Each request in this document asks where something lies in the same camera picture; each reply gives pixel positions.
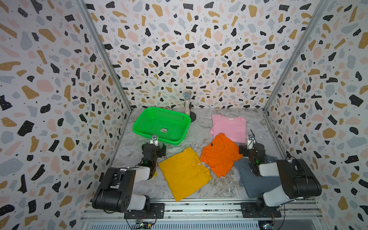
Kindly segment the grey-blue t-shirt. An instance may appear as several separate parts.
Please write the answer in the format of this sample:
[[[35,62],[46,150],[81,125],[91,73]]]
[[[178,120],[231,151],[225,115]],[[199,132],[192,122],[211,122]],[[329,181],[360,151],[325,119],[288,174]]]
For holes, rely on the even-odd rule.
[[[240,173],[240,187],[244,187],[249,198],[260,197],[263,193],[281,185],[279,176],[256,176],[251,172],[248,158],[241,158],[234,163]]]

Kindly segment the orange t-shirt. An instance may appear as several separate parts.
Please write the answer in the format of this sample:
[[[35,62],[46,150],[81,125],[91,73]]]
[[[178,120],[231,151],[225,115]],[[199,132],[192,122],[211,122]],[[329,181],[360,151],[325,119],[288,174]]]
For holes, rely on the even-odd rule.
[[[234,166],[234,163],[241,158],[242,155],[239,154],[239,146],[223,133],[218,134],[202,150],[200,156],[200,160],[209,165],[218,178],[225,177]]]

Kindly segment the yellow t-shirt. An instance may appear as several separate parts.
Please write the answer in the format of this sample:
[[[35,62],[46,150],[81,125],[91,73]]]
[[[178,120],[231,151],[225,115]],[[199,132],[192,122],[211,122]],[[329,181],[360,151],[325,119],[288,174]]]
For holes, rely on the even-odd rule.
[[[192,195],[212,179],[210,170],[202,164],[192,148],[186,148],[159,163],[159,168],[177,202]]]

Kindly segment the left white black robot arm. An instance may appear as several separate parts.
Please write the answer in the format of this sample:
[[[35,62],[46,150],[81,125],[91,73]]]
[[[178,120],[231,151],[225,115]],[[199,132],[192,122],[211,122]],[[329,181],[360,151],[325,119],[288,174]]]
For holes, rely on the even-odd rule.
[[[153,208],[147,195],[133,193],[135,183],[146,181],[154,177],[157,160],[166,155],[166,145],[154,143],[142,146],[143,157],[134,167],[110,167],[104,174],[102,181],[92,199],[94,209],[106,213],[135,214],[138,218],[148,217]]]

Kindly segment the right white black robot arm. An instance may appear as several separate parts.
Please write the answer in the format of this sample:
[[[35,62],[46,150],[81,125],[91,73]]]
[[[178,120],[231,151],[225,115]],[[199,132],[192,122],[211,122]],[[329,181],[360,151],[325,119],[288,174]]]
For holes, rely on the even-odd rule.
[[[269,156],[260,143],[240,145],[239,155],[241,159],[234,164],[239,184],[260,207],[275,208],[322,193],[320,182],[303,159]]]

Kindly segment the green plastic basket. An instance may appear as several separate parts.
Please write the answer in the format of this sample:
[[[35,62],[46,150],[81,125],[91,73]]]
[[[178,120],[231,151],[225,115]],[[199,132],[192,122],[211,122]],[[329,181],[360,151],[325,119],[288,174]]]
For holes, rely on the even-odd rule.
[[[133,132],[150,139],[156,135],[158,141],[178,146],[186,138],[191,118],[185,113],[158,107],[145,109],[133,125]]]

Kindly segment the pink folded t-shirt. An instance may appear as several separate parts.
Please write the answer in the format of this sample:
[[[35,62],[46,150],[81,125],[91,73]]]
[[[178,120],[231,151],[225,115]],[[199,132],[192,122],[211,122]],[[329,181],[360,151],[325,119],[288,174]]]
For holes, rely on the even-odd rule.
[[[228,139],[237,143],[246,143],[246,119],[243,117],[225,117],[222,115],[212,115],[212,129],[210,134],[213,137],[223,133]]]

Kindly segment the right circuit board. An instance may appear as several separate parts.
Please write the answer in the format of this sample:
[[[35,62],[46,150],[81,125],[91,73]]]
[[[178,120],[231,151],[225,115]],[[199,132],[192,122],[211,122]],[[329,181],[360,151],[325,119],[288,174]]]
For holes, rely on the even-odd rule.
[[[260,220],[258,222],[258,226],[260,230],[273,230],[274,223],[270,220]]]

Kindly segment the circuit board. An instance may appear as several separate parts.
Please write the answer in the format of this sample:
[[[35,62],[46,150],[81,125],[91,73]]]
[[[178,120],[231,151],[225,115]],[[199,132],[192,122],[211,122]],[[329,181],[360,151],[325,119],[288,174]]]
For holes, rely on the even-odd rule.
[[[146,221],[141,221],[139,219],[137,219],[135,221],[135,229],[138,230],[150,230],[152,227],[154,226],[154,223],[152,222],[146,222]]]
[[[273,230],[274,223],[270,220],[260,220],[258,222],[258,226],[260,230]]]

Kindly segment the left circuit board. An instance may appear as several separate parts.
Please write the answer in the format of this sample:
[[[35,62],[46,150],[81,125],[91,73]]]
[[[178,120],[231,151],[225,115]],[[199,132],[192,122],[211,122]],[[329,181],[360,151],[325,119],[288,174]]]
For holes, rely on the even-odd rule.
[[[135,221],[135,229],[138,230],[150,230],[152,227],[154,226],[154,223],[152,222],[146,222],[146,221],[141,221],[139,219],[137,219]]]

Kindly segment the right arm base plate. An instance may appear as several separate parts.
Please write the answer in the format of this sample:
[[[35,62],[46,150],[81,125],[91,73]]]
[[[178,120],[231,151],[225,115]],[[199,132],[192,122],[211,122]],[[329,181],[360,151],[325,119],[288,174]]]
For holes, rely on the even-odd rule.
[[[280,208],[268,207],[256,202],[242,202],[241,212],[243,218],[280,218]]]

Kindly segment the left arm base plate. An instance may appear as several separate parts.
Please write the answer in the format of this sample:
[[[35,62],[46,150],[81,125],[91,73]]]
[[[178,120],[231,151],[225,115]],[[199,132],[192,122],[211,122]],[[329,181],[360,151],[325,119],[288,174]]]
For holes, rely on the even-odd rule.
[[[128,210],[124,214],[126,219],[163,219],[164,203],[150,203],[143,210]]]

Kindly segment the aluminium mounting rail frame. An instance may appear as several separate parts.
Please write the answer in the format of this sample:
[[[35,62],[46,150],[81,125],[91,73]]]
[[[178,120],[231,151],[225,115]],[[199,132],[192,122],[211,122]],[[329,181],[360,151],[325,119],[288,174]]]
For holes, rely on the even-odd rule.
[[[293,201],[280,207],[280,218],[243,218],[242,202],[254,202],[239,198],[188,198],[176,202],[174,199],[152,199],[151,203],[164,203],[163,219],[139,219],[152,222],[151,230],[259,230],[260,220],[270,220],[274,230],[326,230],[313,200]],[[108,214],[93,209],[88,204],[81,218],[83,230],[135,230],[137,219],[126,219],[123,213]]]

